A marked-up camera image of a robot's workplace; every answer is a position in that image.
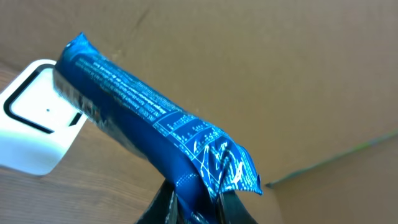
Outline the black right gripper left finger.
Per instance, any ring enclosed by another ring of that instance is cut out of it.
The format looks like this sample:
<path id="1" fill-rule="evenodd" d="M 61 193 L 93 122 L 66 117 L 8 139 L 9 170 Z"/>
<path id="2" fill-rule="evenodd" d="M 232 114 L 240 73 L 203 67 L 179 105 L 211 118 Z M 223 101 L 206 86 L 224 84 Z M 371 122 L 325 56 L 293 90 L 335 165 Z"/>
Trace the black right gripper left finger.
<path id="1" fill-rule="evenodd" d="M 177 224 L 177 196 L 170 182 L 163 182 L 135 224 Z"/>

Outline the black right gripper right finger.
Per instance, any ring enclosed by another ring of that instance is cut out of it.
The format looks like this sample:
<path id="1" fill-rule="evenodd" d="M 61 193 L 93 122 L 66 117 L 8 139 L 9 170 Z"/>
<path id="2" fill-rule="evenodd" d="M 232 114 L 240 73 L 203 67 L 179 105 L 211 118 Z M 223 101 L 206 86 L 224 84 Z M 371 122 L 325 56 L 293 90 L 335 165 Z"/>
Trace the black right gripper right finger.
<path id="1" fill-rule="evenodd" d="M 257 224 L 235 191 L 222 193 L 217 199 L 219 224 Z"/>

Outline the white barcode scanner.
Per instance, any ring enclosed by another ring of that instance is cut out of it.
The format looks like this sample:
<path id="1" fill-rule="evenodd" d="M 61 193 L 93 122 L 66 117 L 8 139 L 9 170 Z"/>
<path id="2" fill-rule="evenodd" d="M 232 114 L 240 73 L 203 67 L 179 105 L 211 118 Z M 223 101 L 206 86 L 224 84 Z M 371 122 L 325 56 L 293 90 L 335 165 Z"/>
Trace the white barcode scanner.
<path id="1" fill-rule="evenodd" d="M 1 167 L 49 174 L 86 122 L 53 89 L 54 65 L 49 59 L 32 62 L 1 92 Z"/>

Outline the blue cookie pack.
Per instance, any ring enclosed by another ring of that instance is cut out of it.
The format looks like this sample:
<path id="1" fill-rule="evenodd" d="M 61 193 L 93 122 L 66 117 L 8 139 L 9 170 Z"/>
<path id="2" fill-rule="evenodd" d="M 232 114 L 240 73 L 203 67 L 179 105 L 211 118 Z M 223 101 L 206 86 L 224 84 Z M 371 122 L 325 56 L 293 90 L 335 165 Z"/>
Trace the blue cookie pack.
<path id="1" fill-rule="evenodd" d="M 53 86 L 174 186 L 177 223 L 218 223 L 217 199 L 222 193 L 262 194 L 261 178 L 244 147 L 115 65 L 84 34 L 60 54 Z"/>

